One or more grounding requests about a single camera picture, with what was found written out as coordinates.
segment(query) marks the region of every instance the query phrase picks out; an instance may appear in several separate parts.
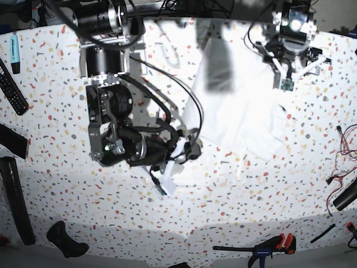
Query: white fabric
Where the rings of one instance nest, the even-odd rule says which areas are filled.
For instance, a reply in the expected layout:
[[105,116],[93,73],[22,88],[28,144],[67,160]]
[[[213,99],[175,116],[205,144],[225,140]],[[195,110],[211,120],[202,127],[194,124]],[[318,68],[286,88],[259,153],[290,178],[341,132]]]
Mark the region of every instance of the white fabric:
[[[273,78],[259,55],[211,38],[192,87],[205,113],[202,137],[221,147],[247,147],[261,159],[270,159],[284,145],[286,120],[279,103],[284,92],[273,89]],[[183,120],[188,129],[199,126],[191,100]]]

